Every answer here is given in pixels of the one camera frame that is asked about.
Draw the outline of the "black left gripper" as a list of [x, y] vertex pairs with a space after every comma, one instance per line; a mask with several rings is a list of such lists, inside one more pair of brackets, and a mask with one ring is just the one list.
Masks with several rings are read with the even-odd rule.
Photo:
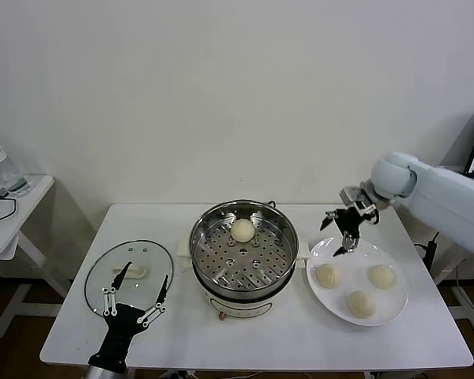
[[126, 356], [133, 337], [143, 332], [166, 311], [164, 303], [167, 297], [169, 275], [164, 278], [156, 303], [146, 311], [117, 303], [116, 293], [122, 286], [131, 265], [132, 261], [128, 261], [115, 276], [111, 286], [102, 289], [103, 315], [107, 324], [107, 333], [100, 349], [89, 358], [88, 364], [90, 366], [109, 371], [125, 371]]

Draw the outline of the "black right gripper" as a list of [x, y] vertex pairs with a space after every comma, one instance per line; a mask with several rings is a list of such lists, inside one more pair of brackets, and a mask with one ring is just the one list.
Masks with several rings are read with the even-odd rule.
[[372, 209], [370, 212], [359, 214], [355, 207], [339, 208], [336, 211], [328, 211], [325, 213], [320, 231], [326, 229], [333, 221], [337, 225], [340, 233], [343, 235], [341, 247], [333, 254], [334, 257], [351, 253], [358, 246], [361, 223], [368, 222], [371, 224], [378, 223], [378, 210]]

